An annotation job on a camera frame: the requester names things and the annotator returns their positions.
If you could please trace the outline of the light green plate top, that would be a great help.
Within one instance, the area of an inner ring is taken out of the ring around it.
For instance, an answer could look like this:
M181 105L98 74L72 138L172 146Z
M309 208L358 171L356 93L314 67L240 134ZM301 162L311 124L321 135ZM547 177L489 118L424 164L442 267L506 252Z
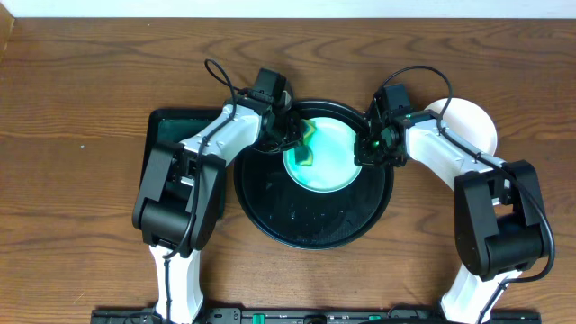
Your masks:
M311 118L316 131L310 141L311 166L297 166L294 148L283 153L283 164L290 178L315 193L332 193L351 185L362 168L354 162L356 132L343 121L329 117Z

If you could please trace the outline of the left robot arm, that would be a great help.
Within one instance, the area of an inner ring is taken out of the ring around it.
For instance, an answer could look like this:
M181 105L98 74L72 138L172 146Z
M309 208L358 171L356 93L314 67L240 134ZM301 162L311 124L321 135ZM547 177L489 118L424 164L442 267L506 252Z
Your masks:
M298 147L312 126L271 104L228 101L220 112L161 108L148 118L132 224L157 267L151 323L192 323L203 307L200 255L221 215L226 169L245 149Z

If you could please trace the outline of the white plate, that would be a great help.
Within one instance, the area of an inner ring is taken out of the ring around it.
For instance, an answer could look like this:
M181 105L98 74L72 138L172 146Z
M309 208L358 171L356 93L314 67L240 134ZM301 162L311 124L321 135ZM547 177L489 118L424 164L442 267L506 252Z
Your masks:
M447 102L447 98L436 100L429 104L426 110L431 110L440 114ZM473 153L481 151L494 156L498 145L498 135L496 126L491 117L476 103L470 102L462 98L454 98L451 100L448 108L443 115L442 123L446 123L446 127L453 138L455 135L467 141L475 148L468 148ZM465 152L451 143L449 140L444 139L444 136L433 135L430 144L426 144L427 150L437 152L441 155L464 156Z

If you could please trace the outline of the green yellow sponge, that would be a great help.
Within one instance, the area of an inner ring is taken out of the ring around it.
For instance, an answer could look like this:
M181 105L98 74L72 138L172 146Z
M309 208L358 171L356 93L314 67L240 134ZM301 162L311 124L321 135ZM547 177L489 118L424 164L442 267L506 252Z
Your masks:
M310 147L312 136L316 131L314 121L301 120L301 142L294 149L294 162L297 166L310 167L313 163L313 152Z

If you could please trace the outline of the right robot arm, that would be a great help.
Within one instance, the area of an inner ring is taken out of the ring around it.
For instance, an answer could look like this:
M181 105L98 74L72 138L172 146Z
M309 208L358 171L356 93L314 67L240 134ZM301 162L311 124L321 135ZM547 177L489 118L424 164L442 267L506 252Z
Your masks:
M372 111L359 135L363 166L412 159L454 193L454 241L462 264L439 302L449 323L486 323L511 284L543 279L554 265L554 234L535 168L495 157L497 133L484 111Z

